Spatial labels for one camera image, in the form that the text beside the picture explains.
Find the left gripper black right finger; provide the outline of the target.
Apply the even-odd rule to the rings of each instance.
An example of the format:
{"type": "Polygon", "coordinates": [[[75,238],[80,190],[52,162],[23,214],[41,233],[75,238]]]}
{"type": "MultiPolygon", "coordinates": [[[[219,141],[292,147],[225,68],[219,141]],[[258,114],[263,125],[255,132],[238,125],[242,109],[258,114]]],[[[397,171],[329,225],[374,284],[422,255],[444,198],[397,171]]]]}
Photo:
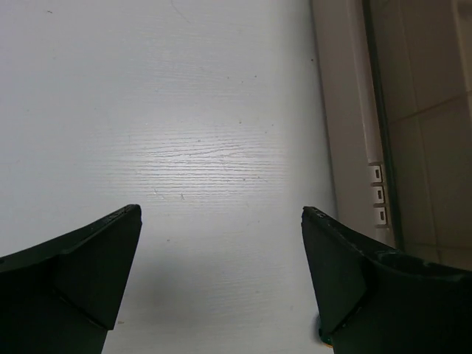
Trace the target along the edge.
{"type": "Polygon", "coordinates": [[[318,306],[335,353],[469,353],[471,273],[408,255],[321,210],[302,213],[318,306]]]}

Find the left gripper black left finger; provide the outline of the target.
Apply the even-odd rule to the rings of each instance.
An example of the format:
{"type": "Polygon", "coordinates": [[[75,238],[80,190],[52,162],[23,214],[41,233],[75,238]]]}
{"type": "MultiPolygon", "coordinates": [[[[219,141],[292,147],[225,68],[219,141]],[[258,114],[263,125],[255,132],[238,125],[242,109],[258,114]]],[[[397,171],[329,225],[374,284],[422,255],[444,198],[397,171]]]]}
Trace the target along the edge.
{"type": "Polygon", "coordinates": [[[101,353],[142,228],[129,204],[1,258],[2,353],[101,353]]]}

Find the beige plastic toolbox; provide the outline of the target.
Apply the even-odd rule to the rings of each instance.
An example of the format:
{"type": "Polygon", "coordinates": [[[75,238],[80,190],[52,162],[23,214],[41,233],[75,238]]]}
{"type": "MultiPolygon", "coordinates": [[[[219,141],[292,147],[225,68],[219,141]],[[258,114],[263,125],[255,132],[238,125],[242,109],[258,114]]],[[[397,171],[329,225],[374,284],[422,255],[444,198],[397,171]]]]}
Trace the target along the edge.
{"type": "Polygon", "coordinates": [[[471,250],[471,3],[314,1],[339,220],[471,250]]]}

